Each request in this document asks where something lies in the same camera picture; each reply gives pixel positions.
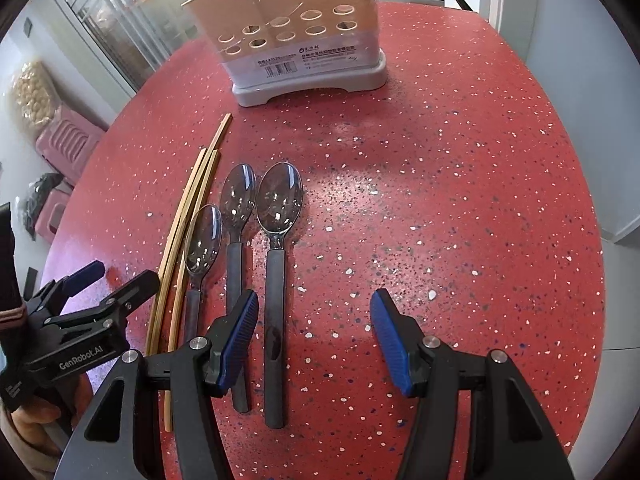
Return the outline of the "left hand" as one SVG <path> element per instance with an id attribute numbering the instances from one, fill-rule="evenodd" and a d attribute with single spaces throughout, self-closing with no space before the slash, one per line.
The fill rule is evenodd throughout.
<path id="1" fill-rule="evenodd" d="M 78 377 L 74 392 L 75 415 L 72 428 L 78 425 L 93 397 L 92 385 L 87 374 Z M 29 455 L 40 454 L 44 457 L 61 456 L 61 448 L 47 434 L 44 426 L 57 422 L 61 417 L 60 409 L 42 399 L 32 399 L 13 413 L 4 413 L 6 420 L 1 423 L 6 440 L 23 463 Z"/>

